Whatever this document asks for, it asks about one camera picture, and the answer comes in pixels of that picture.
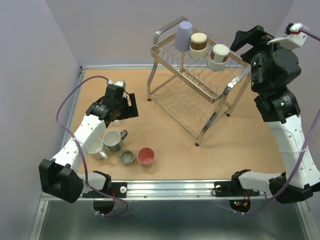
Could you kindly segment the clear glass cup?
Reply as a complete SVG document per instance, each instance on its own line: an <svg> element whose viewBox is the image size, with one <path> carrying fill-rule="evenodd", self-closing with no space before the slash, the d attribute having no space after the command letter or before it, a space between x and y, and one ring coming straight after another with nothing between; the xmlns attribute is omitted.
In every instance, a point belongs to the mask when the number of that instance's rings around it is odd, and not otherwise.
<svg viewBox="0 0 320 240"><path fill-rule="evenodd" d="M120 124L120 121L119 120L115 120L112 122L115 126L118 126Z"/></svg>

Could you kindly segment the grey ceramic mug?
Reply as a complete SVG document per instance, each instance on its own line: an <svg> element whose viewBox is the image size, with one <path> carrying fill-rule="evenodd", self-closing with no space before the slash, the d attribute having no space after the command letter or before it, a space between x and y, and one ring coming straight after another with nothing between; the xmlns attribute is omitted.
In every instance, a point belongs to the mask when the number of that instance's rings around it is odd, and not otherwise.
<svg viewBox="0 0 320 240"><path fill-rule="evenodd" d="M102 141L104 145L113 153L120 151L123 148L123 141L127 137L128 131L122 130L109 130L103 137Z"/></svg>

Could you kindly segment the steel-lined brown white cup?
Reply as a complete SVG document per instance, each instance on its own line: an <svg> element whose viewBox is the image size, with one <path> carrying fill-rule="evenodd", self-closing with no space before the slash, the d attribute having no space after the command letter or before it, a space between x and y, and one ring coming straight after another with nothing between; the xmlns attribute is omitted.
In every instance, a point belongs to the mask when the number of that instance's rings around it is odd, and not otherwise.
<svg viewBox="0 0 320 240"><path fill-rule="evenodd" d="M195 60L204 59L207 55L208 37L205 33L197 32L190 37L189 56Z"/></svg>

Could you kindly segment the purple plastic cup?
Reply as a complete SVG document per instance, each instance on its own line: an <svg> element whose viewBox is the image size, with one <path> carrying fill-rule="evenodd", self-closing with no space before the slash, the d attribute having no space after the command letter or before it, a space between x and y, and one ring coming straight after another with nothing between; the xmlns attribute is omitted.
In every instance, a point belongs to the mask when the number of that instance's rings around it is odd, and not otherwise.
<svg viewBox="0 0 320 240"><path fill-rule="evenodd" d="M189 21L182 21L179 23L176 36L175 48L180 52L187 52L190 49L191 36L193 34L193 25Z"/></svg>

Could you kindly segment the metal wire dish rack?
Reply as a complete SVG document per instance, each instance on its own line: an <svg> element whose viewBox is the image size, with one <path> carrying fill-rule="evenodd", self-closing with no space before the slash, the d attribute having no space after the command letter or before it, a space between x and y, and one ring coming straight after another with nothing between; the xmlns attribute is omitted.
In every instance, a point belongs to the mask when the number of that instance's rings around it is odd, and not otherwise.
<svg viewBox="0 0 320 240"><path fill-rule="evenodd" d="M230 52L222 71L208 67L210 52L217 44L207 38L203 59L191 58L189 52L175 47L176 34L160 36L187 18L181 16L158 29L150 55L153 67L147 80L147 100L156 102L195 138L200 146L211 125L222 116L230 116L250 83L250 66Z"/></svg>

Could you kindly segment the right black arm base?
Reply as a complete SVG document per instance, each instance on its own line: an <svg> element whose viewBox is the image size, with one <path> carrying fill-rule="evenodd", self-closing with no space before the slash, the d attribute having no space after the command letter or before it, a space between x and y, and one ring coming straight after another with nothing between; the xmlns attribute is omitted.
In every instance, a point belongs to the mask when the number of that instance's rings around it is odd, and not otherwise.
<svg viewBox="0 0 320 240"><path fill-rule="evenodd" d="M239 183L232 180L216 181L214 191L217 197L244 197L248 194L251 197L258 197L260 195L259 191L244 189Z"/></svg>

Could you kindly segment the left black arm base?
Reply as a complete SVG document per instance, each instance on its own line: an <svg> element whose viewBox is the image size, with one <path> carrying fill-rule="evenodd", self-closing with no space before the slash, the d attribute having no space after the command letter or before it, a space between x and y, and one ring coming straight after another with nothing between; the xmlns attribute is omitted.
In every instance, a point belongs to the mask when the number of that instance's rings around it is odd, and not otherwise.
<svg viewBox="0 0 320 240"><path fill-rule="evenodd" d="M128 188L128 183L125 181L114 182L110 181L106 183L104 187L100 190L100 192L107 194L112 197L124 199L127 197L127 191L125 189ZM83 198L106 198L105 196L97 193L94 190L90 190L87 193L82 194Z"/></svg>

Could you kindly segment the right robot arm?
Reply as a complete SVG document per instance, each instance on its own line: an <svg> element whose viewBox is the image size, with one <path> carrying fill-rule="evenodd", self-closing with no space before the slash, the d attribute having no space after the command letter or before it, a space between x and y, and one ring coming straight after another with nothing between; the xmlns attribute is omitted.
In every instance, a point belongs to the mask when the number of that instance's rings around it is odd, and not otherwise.
<svg viewBox="0 0 320 240"><path fill-rule="evenodd" d="M231 192L247 190L272 195L282 204L304 201L320 189L320 172L309 150L310 135L304 135L301 110L288 85L301 74L294 50L311 36L302 23L290 23L284 37L274 37L260 25L235 34L231 50L251 48L241 55L250 64L251 90L255 105L278 145L285 172L268 174L249 169L237 171L230 182Z"/></svg>

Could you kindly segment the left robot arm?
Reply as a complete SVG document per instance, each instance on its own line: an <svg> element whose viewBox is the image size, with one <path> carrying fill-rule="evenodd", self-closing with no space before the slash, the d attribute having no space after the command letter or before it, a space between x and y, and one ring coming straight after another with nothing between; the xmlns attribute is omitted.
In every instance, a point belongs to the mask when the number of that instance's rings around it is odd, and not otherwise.
<svg viewBox="0 0 320 240"><path fill-rule="evenodd" d="M50 160L43 159L39 164L42 191L74 203L84 191L84 181L77 174L82 157L111 122L138 115L135 94L126 92L126 83L121 80L109 84L104 96L87 109L65 146Z"/></svg>

